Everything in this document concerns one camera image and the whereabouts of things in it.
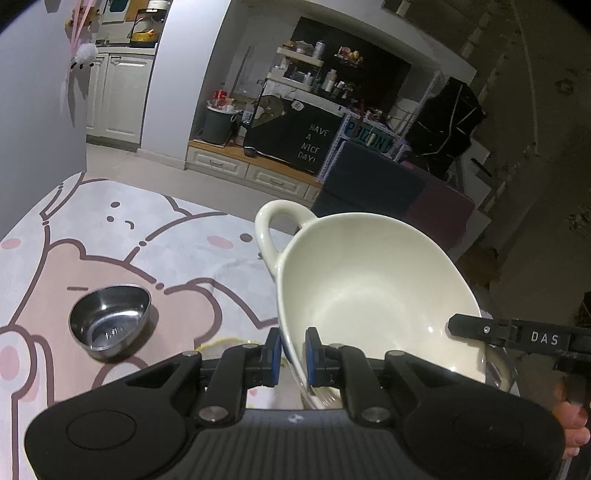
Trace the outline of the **person right hand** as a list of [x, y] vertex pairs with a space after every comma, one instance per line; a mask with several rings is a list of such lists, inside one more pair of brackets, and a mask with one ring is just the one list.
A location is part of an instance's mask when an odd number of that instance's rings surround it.
[[561, 381], [554, 388], [556, 405], [552, 414], [562, 426], [565, 434], [565, 449], [563, 460], [576, 457], [583, 446], [590, 441], [590, 431], [587, 428], [588, 414], [586, 410], [568, 401], [566, 384]]

